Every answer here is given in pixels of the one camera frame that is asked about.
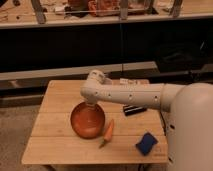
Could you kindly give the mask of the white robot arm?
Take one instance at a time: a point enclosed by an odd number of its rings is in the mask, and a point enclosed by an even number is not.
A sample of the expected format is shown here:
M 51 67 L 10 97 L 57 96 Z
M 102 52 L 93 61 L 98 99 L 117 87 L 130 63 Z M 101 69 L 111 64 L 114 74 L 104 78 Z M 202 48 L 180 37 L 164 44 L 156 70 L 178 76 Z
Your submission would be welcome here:
M 213 171 L 213 84 L 116 85 L 93 70 L 80 93 L 90 104 L 106 101 L 167 112 L 167 171 Z

